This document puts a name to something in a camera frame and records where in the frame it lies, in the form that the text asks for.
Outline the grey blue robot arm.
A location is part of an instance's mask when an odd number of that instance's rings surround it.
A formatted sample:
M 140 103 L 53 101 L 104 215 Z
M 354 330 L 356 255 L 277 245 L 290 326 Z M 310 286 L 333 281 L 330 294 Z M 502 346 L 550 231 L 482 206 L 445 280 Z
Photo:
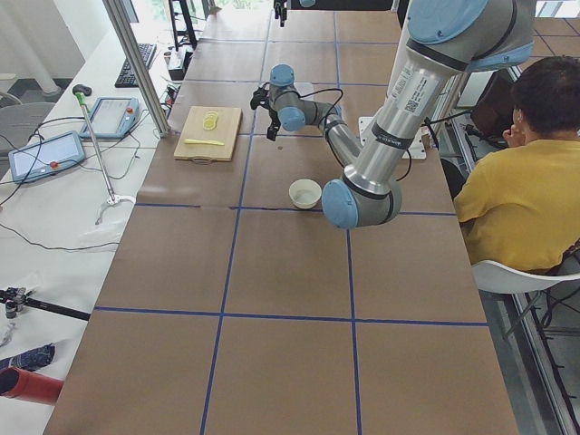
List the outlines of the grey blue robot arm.
M 290 10 L 312 8 L 315 4 L 315 0 L 274 0 L 273 9 L 275 19 L 278 21 L 280 27 L 283 28 Z
M 343 175 L 322 192 L 325 217 L 342 229 L 377 226 L 401 209 L 393 172 L 434 108 L 449 79 L 461 73 L 518 65 L 531 54 L 536 4 L 533 1 L 413 1 L 407 16 L 409 36 L 399 46 L 407 61 L 383 106 L 372 118 L 366 140 L 359 141 L 330 103 L 307 101 L 294 86 L 294 70 L 278 64 L 258 87 L 252 109 L 268 110 L 270 140 L 279 129 L 317 127 Z

